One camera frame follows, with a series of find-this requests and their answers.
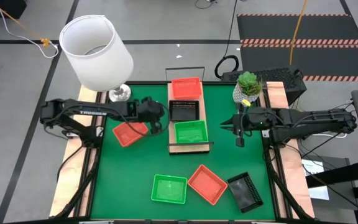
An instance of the white pot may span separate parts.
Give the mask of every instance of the white pot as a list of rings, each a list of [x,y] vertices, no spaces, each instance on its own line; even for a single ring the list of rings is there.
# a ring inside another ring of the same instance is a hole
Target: white pot
[[[246,106],[242,101],[243,100],[247,100],[249,103],[251,102],[254,102],[258,99],[259,97],[259,94],[257,95],[251,95],[251,96],[248,96],[248,95],[245,95],[242,93],[242,90],[241,90],[241,87],[240,85],[237,83],[236,84],[236,87],[234,87],[234,90],[233,90],[233,100],[234,102],[236,103],[242,103],[244,106]]]

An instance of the gray floor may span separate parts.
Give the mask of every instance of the gray floor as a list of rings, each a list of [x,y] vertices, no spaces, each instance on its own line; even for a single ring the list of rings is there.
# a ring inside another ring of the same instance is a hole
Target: gray floor
[[[28,0],[21,22],[42,37],[58,39],[73,0]],[[358,0],[347,0],[358,26]],[[220,0],[209,9],[194,7],[193,0],[80,0],[75,17],[85,14],[104,14],[115,25],[123,40],[143,39],[226,39],[234,1]],[[239,1],[238,13],[299,13],[299,0]],[[344,13],[339,0],[309,1],[306,13]],[[13,22],[11,31],[27,35]],[[235,20],[232,38],[238,39]],[[0,20],[0,40],[15,39],[8,35]],[[204,80],[217,80],[215,64],[223,56],[225,45],[166,44],[127,45],[135,62],[131,80],[166,80],[182,76],[202,76],[201,70],[168,72],[168,67],[205,67]],[[239,55],[238,45],[230,45],[229,54]],[[51,60],[42,57],[33,45],[0,45],[0,203],[12,174],[29,127],[37,100],[47,76]],[[233,64],[224,63],[221,71]],[[324,110],[350,99],[351,90],[358,90],[358,82],[306,82],[308,91],[301,97],[303,110]],[[62,54],[50,85],[47,100],[76,98],[80,89],[73,69]],[[324,141],[312,137],[305,141],[311,148]],[[23,171],[17,183],[5,222],[47,218],[55,190],[56,171],[62,162],[66,142],[44,133],[38,125],[32,139]],[[345,139],[335,139],[318,154],[348,157],[358,162],[358,131]],[[322,220],[354,222],[349,210],[315,208]]]

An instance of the potted plant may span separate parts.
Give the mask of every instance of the potted plant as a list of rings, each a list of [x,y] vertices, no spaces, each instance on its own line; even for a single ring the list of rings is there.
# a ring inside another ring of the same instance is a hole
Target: potted plant
[[[233,100],[236,103],[244,104],[243,100],[251,103],[258,99],[261,91],[262,81],[258,80],[255,74],[244,72],[237,79],[237,84],[233,91]]]

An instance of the yellow cable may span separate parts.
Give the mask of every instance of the yellow cable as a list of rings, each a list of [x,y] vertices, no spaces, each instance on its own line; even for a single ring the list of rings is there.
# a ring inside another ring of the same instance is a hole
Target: yellow cable
[[[295,28],[295,33],[293,34],[293,38],[291,41],[290,65],[292,65],[292,53],[293,53],[293,46],[294,46],[295,39],[296,39],[296,34],[298,33],[298,28],[299,28],[299,25],[301,24],[302,16],[306,9],[307,4],[308,4],[308,0],[305,0],[305,2],[303,3],[303,8],[302,8],[301,14],[299,15],[298,23]]]
[[[42,38],[39,35],[37,35],[35,32],[31,31],[30,29],[26,28],[25,26],[23,26],[17,19],[13,18],[11,15],[9,15],[7,12],[5,12],[3,9],[1,9],[1,12],[9,17],[10,19],[12,19],[15,23],[17,23],[17,25],[21,26],[24,30],[26,30],[29,34],[33,35],[34,37],[36,37],[37,39],[40,39],[41,42],[43,43],[44,47],[48,47],[49,45],[49,39],[48,38]]]

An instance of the paper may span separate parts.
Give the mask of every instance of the paper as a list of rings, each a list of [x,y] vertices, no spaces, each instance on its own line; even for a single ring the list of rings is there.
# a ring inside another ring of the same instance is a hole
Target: paper
[[[310,161],[307,159],[302,159],[302,164],[304,167],[312,174],[318,174],[320,172],[324,172],[323,163],[319,161]],[[309,176],[309,173],[305,169],[305,176]],[[311,198],[321,199],[321,200],[329,200],[328,197],[328,189],[327,187],[313,187],[309,189],[309,194]]]

